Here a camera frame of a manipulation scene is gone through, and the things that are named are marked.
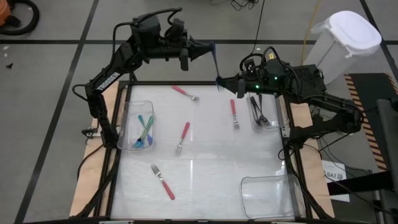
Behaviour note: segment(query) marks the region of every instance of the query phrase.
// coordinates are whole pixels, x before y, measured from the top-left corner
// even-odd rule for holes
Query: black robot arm
[[[274,51],[276,58],[267,61],[266,52],[269,49]],[[328,121],[306,128],[292,127],[289,134],[292,146],[301,148],[308,138],[335,131],[351,134],[361,130],[362,112],[351,100],[326,92],[321,70],[315,65],[291,67],[280,60],[274,48],[269,47],[267,50],[263,54],[251,54],[244,58],[240,64],[240,74],[231,78],[218,77],[217,84],[236,93],[238,98],[247,92],[283,95],[291,103],[308,103],[336,113]],[[260,65],[256,65],[252,57],[260,57]]]
[[[119,138],[116,128],[109,122],[108,111],[102,95],[107,87],[121,75],[134,73],[143,61],[149,63],[150,59],[155,58],[164,58],[166,61],[170,58],[179,58],[181,69],[187,71],[189,58],[192,61],[213,49],[210,44],[201,44],[192,39],[184,29],[184,21],[174,19],[173,22],[170,22],[170,18],[181,10],[181,8],[165,9],[134,18],[132,22],[122,23],[122,26],[130,26],[132,35],[113,53],[109,65],[84,85],[90,114],[98,119],[105,147],[115,148]],[[172,14],[169,16],[171,26],[162,37],[156,14],[164,12],[172,12]]]

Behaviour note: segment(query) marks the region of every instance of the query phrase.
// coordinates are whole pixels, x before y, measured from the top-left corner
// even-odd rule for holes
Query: metal utensil
[[[182,90],[182,89],[181,89],[180,87],[178,87],[178,86],[173,85],[172,88],[173,88],[174,90],[179,91],[180,93],[182,93],[182,94],[184,94],[184,95],[187,95],[192,101],[197,101],[197,100],[200,99],[200,98],[197,97],[197,96],[193,96],[193,95],[188,94],[186,91]]]
[[[154,122],[154,117],[151,116],[148,120],[147,126],[144,128],[141,136],[137,139],[136,143],[132,146],[133,149],[142,149],[145,145],[145,137],[147,136],[152,123]]]
[[[144,118],[142,117],[141,114],[138,115],[138,119],[141,122],[142,126],[145,128]],[[152,136],[149,133],[147,133],[147,140],[148,140],[149,145],[151,145],[152,142],[153,142],[153,139],[152,139]]]
[[[162,178],[161,174],[160,174],[160,170],[157,168],[157,166],[155,164],[151,164],[150,168],[152,168],[152,170],[154,171],[155,175],[160,179],[160,181],[163,184],[164,189],[166,190],[167,194],[169,195],[171,200],[175,199],[175,196],[173,194],[173,192],[169,189],[169,186],[166,184],[166,182],[164,181],[164,179]]]
[[[180,143],[177,145],[177,148],[175,148],[175,154],[176,154],[176,155],[179,155],[179,154],[181,153],[181,150],[182,150],[182,142],[184,141],[185,135],[186,135],[187,132],[188,132],[188,128],[189,128],[189,122],[186,122],[186,123],[185,123],[185,127],[184,127],[184,131],[182,132],[182,135],[181,135]]]
[[[231,100],[231,107],[232,107],[232,115],[234,116],[234,128],[240,129],[238,120],[236,119],[235,101],[234,100]]]

